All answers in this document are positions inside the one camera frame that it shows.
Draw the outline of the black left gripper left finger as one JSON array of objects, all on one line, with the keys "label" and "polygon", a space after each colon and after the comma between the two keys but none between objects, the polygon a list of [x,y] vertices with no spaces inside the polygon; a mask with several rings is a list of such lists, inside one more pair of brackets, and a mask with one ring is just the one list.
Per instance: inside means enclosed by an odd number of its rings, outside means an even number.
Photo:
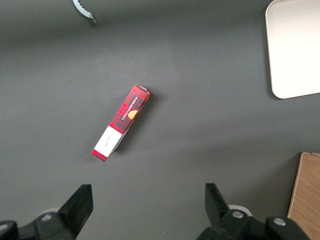
[{"label": "black left gripper left finger", "polygon": [[75,240],[93,211],[92,186],[82,184],[58,210],[46,210],[30,223],[0,222],[2,240]]}]

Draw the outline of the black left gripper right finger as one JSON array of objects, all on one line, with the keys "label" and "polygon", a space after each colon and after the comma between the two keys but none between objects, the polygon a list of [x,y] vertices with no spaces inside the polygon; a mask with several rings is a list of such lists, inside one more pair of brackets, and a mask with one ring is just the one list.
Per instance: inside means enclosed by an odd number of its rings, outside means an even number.
[{"label": "black left gripper right finger", "polygon": [[198,240],[308,240],[293,220],[269,216],[264,222],[255,219],[242,206],[228,205],[215,183],[205,184],[205,210],[210,222]]}]

